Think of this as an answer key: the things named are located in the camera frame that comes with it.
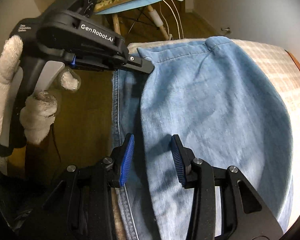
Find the white gloved left hand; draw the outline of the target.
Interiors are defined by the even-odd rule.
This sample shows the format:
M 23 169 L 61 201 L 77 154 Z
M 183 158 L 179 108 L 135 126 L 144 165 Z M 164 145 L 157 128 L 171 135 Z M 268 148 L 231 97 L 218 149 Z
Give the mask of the white gloved left hand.
M 21 37 L 14 35 L 6 40 L 0 56 L 0 136 L 8 92 L 19 66 L 22 49 Z M 20 114 L 21 125 L 25 129 L 27 142 L 33 145 L 42 143 L 55 121 L 57 110 L 58 100 L 54 94 L 43 91 L 28 97 L 26 106 Z

